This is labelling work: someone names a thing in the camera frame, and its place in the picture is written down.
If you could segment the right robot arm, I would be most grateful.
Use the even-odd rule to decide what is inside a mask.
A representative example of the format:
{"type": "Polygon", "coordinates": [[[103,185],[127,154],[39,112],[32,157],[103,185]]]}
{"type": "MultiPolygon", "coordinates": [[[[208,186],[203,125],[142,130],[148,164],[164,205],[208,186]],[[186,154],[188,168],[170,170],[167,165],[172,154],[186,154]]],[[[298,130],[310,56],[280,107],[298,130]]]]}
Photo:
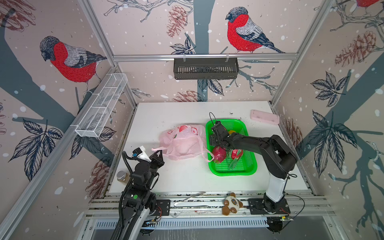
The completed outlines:
{"type": "Polygon", "coordinates": [[[269,214],[278,211],[284,205],[287,180],[297,163],[297,158],[290,147],[278,135],[260,138],[239,133],[230,134],[220,121],[214,122],[212,130],[210,145],[219,146],[226,151],[243,150],[262,155],[270,173],[269,185],[263,199],[263,210],[269,214]]]}

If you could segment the green plastic basket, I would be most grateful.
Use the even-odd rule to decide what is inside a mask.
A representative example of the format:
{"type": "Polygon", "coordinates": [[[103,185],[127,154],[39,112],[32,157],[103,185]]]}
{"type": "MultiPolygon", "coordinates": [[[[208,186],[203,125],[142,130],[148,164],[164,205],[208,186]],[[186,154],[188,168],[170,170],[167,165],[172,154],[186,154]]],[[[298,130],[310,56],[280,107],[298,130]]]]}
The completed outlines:
{"type": "MultiPolygon", "coordinates": [[[[248,136],[247,127],[242,121],[235,119],[219,119],[219,121],[228,132],[234,131],[248,136]]],[[[254,153],[243,151],[242,157],[239,158],[235,165],[231,166],[233,161],[232,151],[229,151],[226,158],[221,163],[211,161],[208,165],[211,172],[219,177],[250,176],[257,171],[258,164],[254,153]]]]}

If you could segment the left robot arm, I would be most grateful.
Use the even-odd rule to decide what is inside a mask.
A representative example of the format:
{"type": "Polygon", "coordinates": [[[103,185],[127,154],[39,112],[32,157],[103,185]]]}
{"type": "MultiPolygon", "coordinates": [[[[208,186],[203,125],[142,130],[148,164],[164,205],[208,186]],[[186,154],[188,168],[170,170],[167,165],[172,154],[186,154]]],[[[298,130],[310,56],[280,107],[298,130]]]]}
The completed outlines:
{"type": "Polygon", "coordinates": [[[148,234],[142,230],[146,225],[149,214],[156,210],[157,197],[152,192],[160,174],[158,169],[165,162],[163,151],[158,150],[149,156],[148,160],[139,158],[145,151],[135,149],[134,155],[129,157],[122,153],[123,161],[130,173],[130,179],[119,200],[119,220],[111,237],[112,240],[135,240],[139,234],[148,234]]]}

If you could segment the red apple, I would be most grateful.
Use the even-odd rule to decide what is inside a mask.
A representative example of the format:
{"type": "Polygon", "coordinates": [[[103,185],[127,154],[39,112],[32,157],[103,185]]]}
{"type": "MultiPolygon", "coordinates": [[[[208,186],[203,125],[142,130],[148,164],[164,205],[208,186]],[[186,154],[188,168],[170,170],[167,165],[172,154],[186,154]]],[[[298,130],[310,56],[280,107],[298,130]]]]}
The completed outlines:
{"type": "Polygon", "coordinates": [[[225,149],[221,148],[220,146],[214,147],[212,153],[214,155],[213,161],[216,164],[222,163],[227,157],[227,151],[225,149]]]}

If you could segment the pink plastic bag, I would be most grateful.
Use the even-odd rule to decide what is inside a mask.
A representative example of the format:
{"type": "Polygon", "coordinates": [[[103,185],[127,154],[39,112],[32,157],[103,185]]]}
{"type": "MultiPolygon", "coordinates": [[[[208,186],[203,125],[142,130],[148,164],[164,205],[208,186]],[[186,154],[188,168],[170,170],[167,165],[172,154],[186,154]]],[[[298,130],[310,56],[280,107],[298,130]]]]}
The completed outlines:
{"type": "Polygon", "coordinates": [[[162,151],[163,156],[173,161],[202,156],[211,162],[214,155],[207,149],[206,128],[202,125],[179,125],[159,136],[160,146],[152,151],[162,151]]]}

